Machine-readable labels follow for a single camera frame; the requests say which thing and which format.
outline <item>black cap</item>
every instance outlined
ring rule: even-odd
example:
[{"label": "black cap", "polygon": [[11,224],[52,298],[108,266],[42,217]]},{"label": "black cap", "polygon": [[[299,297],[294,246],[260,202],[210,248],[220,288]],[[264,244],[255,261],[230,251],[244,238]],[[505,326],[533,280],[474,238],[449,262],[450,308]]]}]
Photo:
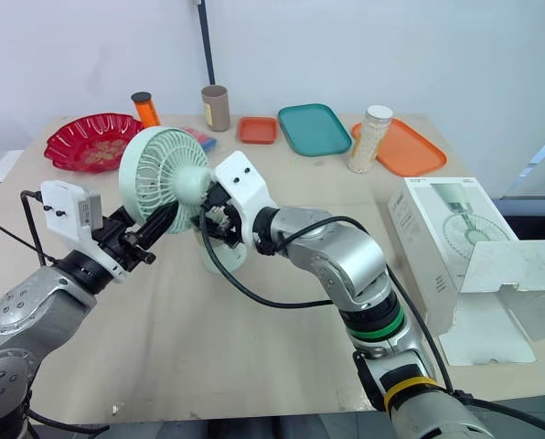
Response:
[{"label": "black cap", "polygon": [[135,102],[147,102],[151,100],[151,93],[149,93],[148,91],[139,91],[133,94],[130,99]]}]

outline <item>orange plate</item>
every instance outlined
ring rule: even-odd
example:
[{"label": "orange plate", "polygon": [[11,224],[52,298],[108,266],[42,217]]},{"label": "orange plate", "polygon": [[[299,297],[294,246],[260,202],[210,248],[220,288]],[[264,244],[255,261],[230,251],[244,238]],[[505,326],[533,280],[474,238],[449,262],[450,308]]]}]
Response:
[{"label": "orange plate", "polygon": [[245,144],[272,144],[277,130],[273,117],[242,117],[238,122],[238,138]]},{"label": "orange plate", "polygon": [[[352,127],[352,137],[360,133],[360,123]],[[401,177],[418,177],[442,168],[445,153],[398,119],[392,119],[379,145],[377,160],[391,173]]]}]

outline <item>robotic arm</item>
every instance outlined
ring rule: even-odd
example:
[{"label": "robotic arm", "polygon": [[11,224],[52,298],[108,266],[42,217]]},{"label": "robotic arm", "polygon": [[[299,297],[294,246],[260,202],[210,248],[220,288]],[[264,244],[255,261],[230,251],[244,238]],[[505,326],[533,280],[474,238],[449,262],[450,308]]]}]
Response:
[{"label": "robotic arm", "polygon": [[[327,219],[317,209],[278,209],[253,164],[236,152],[217,166],[202,206],[201,225],[234,246],[288,258],[315,275],[336,305],[355,348],[358,375],[371,403],[387,411],[400,439],[490,438],[457,399],[433,380],[414,323],[393,291],[379,245],[362,230]],[[41,187],[48,227],[71,252],[41,267],[0,300],[0,438],[27,434],[30,385],[41,361],[77,331],[111,280],[123,282],[176,217],[176,202],[159,208],[137,231],[124,208],[103,217],[100,196],[63,182]],[[206,220],[222,209],[228,220]]]},{"label": "robotic arm", "polygon": [[30,386],[41,361],[67,342],[112,279],[122,282],[176,217],[178,204],[159,208],[137,231],[123,208],[102,216],[100,195],[46,182],[40,197],[48,227],[71,248],[0,299],[0,439],[24,438]]},{"label": "robotic arm", "polygon": [[[358,376],[370,402],[388,412],[400,439],[493,437],[433,379],[419,332],[392,289],[384,254],[365,231],[329,222],[291,240],[331,215],[276,208],[264,180],[242,153],[228,157],[214,174],[218,184],[208,192],[203,209],[224,207],[231,218],[228,228],[241,230],[244,243],[262,254],[279,252],[319,279],[354,345]],[[218,235],[232,245],[233,238],[240,238],[236,231],[231,237],[222,230]]]}]

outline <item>orange bottle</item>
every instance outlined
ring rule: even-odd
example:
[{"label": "orange bottle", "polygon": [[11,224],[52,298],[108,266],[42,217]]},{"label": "orange bottle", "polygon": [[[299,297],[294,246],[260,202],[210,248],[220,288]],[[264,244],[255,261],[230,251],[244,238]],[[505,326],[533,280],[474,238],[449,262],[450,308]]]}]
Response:
[{"label": "orange bottle", "polygon": [[161,124],[161,121],[159,121],[159,116],[156,115],[151,93],[148,91],[139,91],[133,94],[131,99],[134,102],[134,106],[136,107],[136,111],[141,118],[144,128]]}]

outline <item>glass jar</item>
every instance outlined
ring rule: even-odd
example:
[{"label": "glass jar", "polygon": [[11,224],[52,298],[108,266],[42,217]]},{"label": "glass jar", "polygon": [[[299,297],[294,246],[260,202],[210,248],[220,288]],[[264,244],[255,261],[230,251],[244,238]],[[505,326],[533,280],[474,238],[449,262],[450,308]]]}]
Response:
[{"label": "glass jar", "polygon": [[366,110],[360,135],[356,139],[347,161],[347,167],[359,174],[368,172],[376,159],[380,141],[389,129],[393,112],[384,105],[370,105]]}]

